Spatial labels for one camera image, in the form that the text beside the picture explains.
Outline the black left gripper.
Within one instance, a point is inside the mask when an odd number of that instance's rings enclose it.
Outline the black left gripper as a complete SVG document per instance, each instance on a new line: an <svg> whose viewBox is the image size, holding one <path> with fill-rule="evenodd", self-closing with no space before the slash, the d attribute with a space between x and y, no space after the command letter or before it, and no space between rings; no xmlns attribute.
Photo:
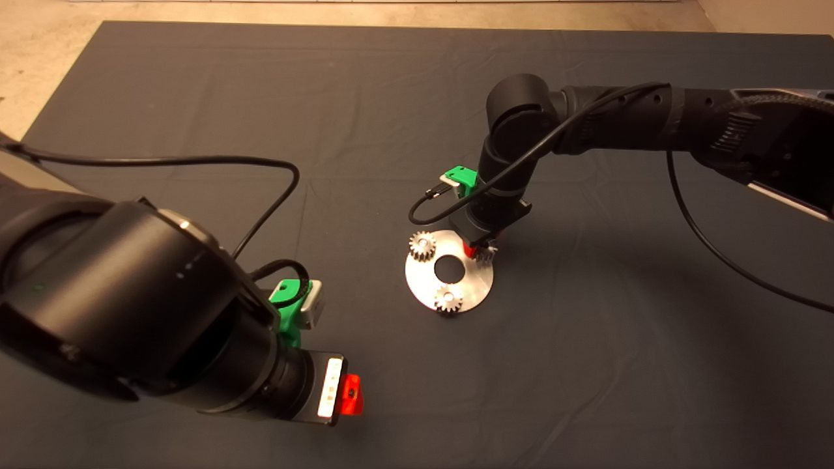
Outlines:
<svg viewBox="0 0 834 469"><path fill-rule="evenodd" d="M301 422L333 427L342 415L358 416L364 410L362 381L348 374L348 360L333 351L304 350L308 382L301 407Z"/></svg>

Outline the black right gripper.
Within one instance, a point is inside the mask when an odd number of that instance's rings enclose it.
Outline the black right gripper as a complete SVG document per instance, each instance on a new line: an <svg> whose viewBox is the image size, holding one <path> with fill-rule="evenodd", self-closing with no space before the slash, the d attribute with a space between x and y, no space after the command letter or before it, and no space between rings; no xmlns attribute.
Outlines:
<svg viewBox="0 0 834 469"><path fill-rule="evenodd" d="M451 214L450 225L463 240L463 253L467 257L476 257L477 247L486 246L531 210L530 202L522 198L482 195Z"/></svg>

